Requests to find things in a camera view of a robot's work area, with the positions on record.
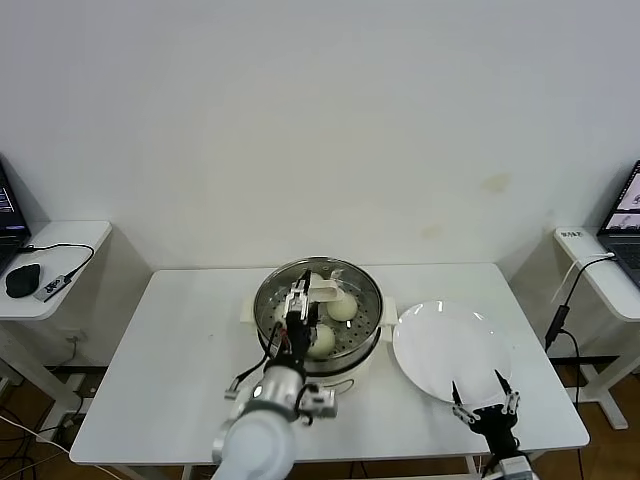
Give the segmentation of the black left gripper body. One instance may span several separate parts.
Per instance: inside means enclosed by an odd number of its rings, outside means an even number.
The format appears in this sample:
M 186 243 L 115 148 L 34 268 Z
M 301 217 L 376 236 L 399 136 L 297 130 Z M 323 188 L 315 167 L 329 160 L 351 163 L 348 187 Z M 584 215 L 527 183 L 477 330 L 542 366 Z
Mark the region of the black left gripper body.
M 299 312 L 285 315 L 285 326 L 280 329 L 279 365 L 291 369 L 304 369 L 305 358 L 312 343 L 312 328 L 301 319 Z

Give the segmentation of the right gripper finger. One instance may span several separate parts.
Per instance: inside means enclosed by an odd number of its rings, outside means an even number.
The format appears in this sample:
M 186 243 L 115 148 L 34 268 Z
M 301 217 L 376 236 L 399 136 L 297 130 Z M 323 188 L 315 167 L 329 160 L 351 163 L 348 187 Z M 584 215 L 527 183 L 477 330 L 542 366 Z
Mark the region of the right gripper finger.
M 498 370 L 495 370 L 494 373 L 505 394 L 501 412 L 503 414 L 516 414 L 520 402 L 520 393 L 512 389 L 509 381 Z
M 454 381 L 452 381 L 452 399 L 453 399 L 452 411 L 454 415 L 459 420 L 461 420 L 464 424 L 474 424 L 475 416 L 472 412 L 469 412 L 464 408 L 457 385 Z

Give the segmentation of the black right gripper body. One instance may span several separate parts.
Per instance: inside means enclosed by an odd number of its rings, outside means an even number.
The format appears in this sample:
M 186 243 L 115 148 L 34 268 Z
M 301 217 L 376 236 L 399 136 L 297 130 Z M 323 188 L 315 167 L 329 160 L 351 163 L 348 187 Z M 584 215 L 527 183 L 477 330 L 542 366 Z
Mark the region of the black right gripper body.
M 491 405 L 473 411 L 474 422 L 470 429 L 482 435 L 489 451 L 498 458 L 514 457 L 518 452 L 512 429 L 516 425 L 517 414 L 505 405 Z

